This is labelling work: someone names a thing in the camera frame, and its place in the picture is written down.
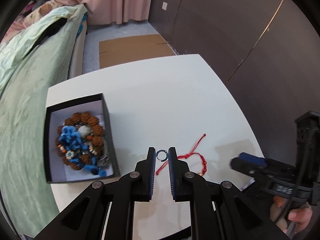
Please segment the right hand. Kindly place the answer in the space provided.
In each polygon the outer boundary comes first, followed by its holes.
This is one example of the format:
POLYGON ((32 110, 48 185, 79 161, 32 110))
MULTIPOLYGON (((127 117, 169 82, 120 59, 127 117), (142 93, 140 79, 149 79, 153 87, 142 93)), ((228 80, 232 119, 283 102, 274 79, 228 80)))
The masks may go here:
MULTIPOLYGON (((281 208, 286 204, 287 200, 278 196, 274 196, 274 203, 270 207, 270 219, 275 222, 276 218, 281 212, 281 208)), ((313 211, 311 206, 306 203, 298 209, 293 209, 289 212, 287 219, 293 223, 296 223, 295 233, 303 231, 310 223, 313 211)), ((287 233, 287 221, 285 218, 280 218, 276 225, 284 232, 287 233)))

